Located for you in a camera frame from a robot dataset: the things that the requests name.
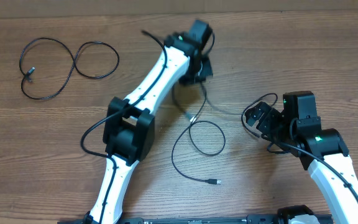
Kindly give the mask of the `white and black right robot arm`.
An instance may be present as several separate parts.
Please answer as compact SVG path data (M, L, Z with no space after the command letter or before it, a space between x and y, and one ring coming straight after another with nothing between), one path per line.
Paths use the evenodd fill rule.
M283 94L278 111L261 98L241 114L246 129L255 126L279 154L300 159L322 193L335 223L358 223L358 179L349 149L336 129L323 129L311 91Z

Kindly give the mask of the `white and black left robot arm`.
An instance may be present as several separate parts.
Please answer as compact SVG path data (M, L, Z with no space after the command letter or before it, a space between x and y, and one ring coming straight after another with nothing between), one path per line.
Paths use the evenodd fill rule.
M82 223L117 223L133 171L155 138L155 113L176 82L201 83L212 75L204 48L214 34L209 24L194 21L187 32L173 33L160 44L162 53L140 85L123 100L113 98L104 125L106 171L94 207Z

